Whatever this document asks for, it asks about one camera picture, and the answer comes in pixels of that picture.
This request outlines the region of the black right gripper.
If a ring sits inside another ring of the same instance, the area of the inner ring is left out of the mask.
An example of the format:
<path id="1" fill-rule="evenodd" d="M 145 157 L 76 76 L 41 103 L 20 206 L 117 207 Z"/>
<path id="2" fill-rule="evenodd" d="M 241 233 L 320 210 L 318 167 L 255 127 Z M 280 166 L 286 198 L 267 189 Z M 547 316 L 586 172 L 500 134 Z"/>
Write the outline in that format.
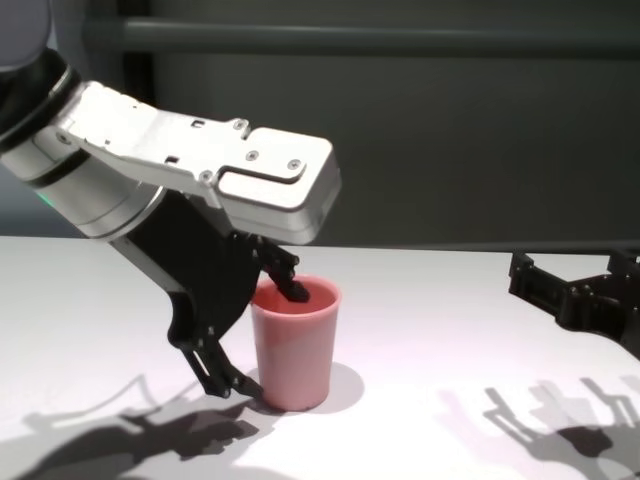
<path id="1" fill-rule="evenodd" d="M 511 295 L 553 316 L 570 332 L 596 335 L 639 359 L 639 261 L 626 250 L 609 254 L 610 274 L 567 282 L 515 252 L 509 267 Z"/>

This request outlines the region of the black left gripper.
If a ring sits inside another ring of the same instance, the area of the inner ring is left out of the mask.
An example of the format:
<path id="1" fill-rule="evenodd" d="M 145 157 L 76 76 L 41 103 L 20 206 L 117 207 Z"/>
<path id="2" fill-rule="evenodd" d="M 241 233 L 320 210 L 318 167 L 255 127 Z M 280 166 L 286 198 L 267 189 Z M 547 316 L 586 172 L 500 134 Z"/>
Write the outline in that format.
<path id="1" fill-rule="evenodd" d="M 296 279 L 299 257 L 264 237 L 253 237 L 260 269 L 288 300 L 306 303 L 310 293 Z M 220 339 L 241 317 L 259 275 L 251 250 L 222 235 L 197 204 L 167 191 L 135 228 L 111 245 L 169 295 L 169 343 L 179 348 L 204 393 L 254 399 L 262 387 L 237 369 Z"/>

